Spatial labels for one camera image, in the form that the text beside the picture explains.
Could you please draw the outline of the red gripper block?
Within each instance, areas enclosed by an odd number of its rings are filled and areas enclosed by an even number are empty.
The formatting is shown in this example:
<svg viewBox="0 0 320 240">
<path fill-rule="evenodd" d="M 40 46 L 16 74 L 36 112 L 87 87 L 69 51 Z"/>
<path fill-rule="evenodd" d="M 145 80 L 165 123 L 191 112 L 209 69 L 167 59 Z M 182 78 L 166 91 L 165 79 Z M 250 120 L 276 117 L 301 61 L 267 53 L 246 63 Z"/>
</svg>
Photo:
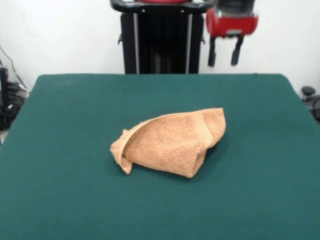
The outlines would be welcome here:
<svg viewBox="0 0 320 240">
<path fill-rule="evenodd" d="M 206 28 L 209 33 L 209 67 L 214 67 L 216 62 L 216 38 L 237 37 L 237 42 L 231 56 L 231 65 L 236 66 L 239 62 L 241 46 L 245 35 L 251 35 L 257 28 L 259 16 L 251 13 L 247 16 L 222 15 L 221 11 L 210 8 L 206 12 Z"/>
</svg>

